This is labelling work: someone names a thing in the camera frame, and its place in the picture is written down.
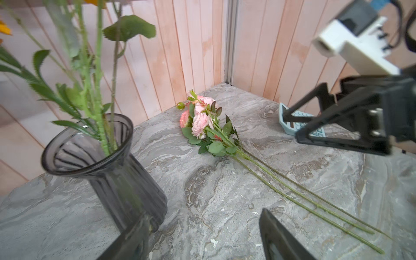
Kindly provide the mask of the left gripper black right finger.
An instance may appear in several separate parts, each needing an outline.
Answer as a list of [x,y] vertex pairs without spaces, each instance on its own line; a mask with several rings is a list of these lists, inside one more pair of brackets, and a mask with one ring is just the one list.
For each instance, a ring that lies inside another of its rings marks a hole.
[[266,208],[259,220],[266,260],[316,260],[316,258]]

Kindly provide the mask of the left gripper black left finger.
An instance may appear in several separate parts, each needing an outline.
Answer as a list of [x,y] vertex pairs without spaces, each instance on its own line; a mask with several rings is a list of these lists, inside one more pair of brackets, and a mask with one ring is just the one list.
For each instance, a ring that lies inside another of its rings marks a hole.
[[97,259],[147,260],[150,234],[150,218],[143,215],[134,225],[128,226]]

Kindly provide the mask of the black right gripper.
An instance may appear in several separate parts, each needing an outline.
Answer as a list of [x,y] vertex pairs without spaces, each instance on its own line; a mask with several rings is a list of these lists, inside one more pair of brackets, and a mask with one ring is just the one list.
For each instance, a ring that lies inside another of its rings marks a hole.
[[305,123],[298,143],[387,156],[394,143],[416,140],[416,66],[396,76],[350,76],[332,93],[318,84],[282,105],[282,123]]

